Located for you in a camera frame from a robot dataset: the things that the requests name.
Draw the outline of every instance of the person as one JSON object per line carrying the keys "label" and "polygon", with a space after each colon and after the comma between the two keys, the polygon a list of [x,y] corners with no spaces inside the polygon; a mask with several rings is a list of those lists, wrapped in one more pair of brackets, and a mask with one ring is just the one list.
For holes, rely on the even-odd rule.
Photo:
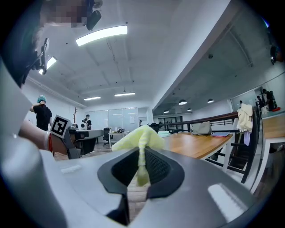
{"label": "person", "polygon": [[259,107],[263,108],[264,107],[264,103],[263,103],[262,99],[260,98],[260,96],[257,96],[257,99],[258,99]]}
{"label": "person", "polygon": [[45,104],[46,104],[46,98],[45,96],[41,95],[37,99],[37,104],[32,105],[30,111],[37,114],[37,127],[44,131],[47,131],[49,129],[49,124],[51,127],[53,122],[52,122],[52,112]]}
{"label": "person", "polygon": [[263,89],[262,92],[264,94],[266,94],[267,101],[266,101],[265,105],[268,105],[269,111],[272,111],[273,109],[277,108],[277,104],[275,102],[273,92],[267,91],[266,89]]}
{"label": "person", "polygon": [[283,62],[284,61],[283,55],[278,47],[271,46],[270,55],[271,55],[271,59],[273,60],[273,62],[276,62],[276,61]]}
{"label": "person", "polygon": [[[3,62],[20,88],[25,84],[26,77],[39,56],[36,50],[40,50],[39,40],[43,27],[80,24],[90,14],[94,14],[94,5],[94,0],[37,0],[30,4],[1,46]],[[19,136],[32,141],[39,149],[49,148],[47,132],[28,120],[23,121]],[[50,138],[53,151],[66,155],[67,149],[62,140],[53,134]],[[71,135],[71,138],[74,142],[75,136]]]}
{"label": "person", "polygon": [[89,120],[89,117],[90,116],[87,114],[86,118],[82,120],[82,122],[87,123],[87,130],[91,130],[91,125],[92,125],[92,122],[91,120]]}

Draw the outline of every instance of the white ceiling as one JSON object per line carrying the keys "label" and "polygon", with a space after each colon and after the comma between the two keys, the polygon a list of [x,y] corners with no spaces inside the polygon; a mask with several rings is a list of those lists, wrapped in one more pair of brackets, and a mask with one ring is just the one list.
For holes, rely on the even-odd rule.
{"label": "white ceiling", "polygon": [[[180,2],[103,0],[102,18],[94,31],[127,25],[128,34],[100,39],[81,47],[75,40],[90,33],[86,28],[49,26],[43,31],[41,43],[46,37],[50,39],[48,56],[56,57],[57,62],[46,75],[33,71],[29,76],[86,106],[113,103],[118,99],[149,100],[155,90],[152,82],[158,53],[169,32],[171,16]],[[124,89],[135,92],[135,98],[114,97]],[[83,100],[95,96],[102,99]]]}
{"label": "white ceiling", "polygon": [[[177,107],[182,108],[182,113],[189,107],[195,111],[208,105],[209,98],[220,101],[246,92],[246,87],[236,86],[237,82],[246,83],[242,75],[258,69],[264,60],[270,62],[270,46],[261,17],[243,8],[198,64],[154,110],[154,115],[162,115],[165,109],[174,114]],[[212,59],[208,58],[209,54],[213,55]],[[188,104],[179,106],[180,99],[186,99]]]}

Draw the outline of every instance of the round pendant light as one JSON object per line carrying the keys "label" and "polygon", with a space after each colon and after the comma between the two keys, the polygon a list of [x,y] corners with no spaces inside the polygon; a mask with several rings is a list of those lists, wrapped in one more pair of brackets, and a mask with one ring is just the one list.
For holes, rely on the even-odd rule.
{"label": "round pendant light", "polygon": [[185,104],[187,104],[187,101],[185,101],[185,100],[182,99],[182,100],[179,101],[178,104],[179,104],[179,105],[185,105]]}

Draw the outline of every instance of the table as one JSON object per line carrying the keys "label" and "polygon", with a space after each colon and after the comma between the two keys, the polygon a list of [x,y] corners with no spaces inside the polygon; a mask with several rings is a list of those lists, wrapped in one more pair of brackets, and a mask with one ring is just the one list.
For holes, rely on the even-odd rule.
{"label": "table", "polygon": [[265,166],[268,160],[268,154],[271,143],[285,142],[285,115],[280,115],[268,119],[262,120],[263,129],[263,159],[260,169],[258,171],[256,180],[253,184],[251,193],[254,193],[265,170]]}
{"label": "table", "polygon": [[231,153],[232,134],[227,137],[213,137],[178,133],[165,137],[166,150],[196,159],[206,159],[222,149],[225,153],[223,171],[226,172]]}
{"label": "table", "polygon": [[281,115],[285,115],[285,109],[280,109],[279,111],[276,111],[276,112],[270,111],[270,112],[268,112],[264,115],[261,115],[261,116],[262,116],[262,119],[269,119],[269,118],[281,116]]}
{"label": "table", "polygon": [[124,132],[112,132],[112,133],[109,133],[109,146],[110,146],[110,148],[111,148],[111,135],[118,135],[118,134],[120,134],[120,135],[122,135],[123,137],[124,137],[124,135],[127,135],[127,134],[129,134],[130,133],[130,131],[124,131]]}

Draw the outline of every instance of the yellow cloth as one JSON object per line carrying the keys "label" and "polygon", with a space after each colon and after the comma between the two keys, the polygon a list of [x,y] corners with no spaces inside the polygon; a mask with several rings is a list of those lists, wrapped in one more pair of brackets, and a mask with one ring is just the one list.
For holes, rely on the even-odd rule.
{"label": "yellow cloth", "polygon": [[112,146],[112,151],[122,149],[133,149],[139,147],[138,157],[138,185],[143,186],[149,181],[148,173],[145,168],[146,158],[144,149],[153,147],[157,149],[164,148],[164,139],[161,138],[155,130],[148,125],[143,125],[136,130],[130,132],[127,136]]}

